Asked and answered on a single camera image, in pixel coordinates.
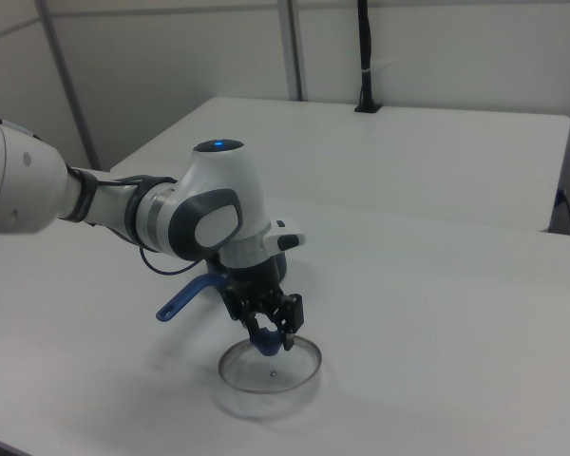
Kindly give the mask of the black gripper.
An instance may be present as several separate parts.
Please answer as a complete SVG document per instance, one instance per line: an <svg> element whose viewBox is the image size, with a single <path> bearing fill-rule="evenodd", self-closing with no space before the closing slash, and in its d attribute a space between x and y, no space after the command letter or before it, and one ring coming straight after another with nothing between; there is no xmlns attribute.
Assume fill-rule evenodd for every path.
<svg viewBox="0 0 570 456"><path fill-rule="evenodd" d="M288 352L295 344L295 334L304 323L304 310L300 294L282 292L280 283L285 275L284 254L247 268L227 268L227 286L220 294L229 314L236 316L252 343L263 341L256 313L272 314L281 345Z"/></svg>

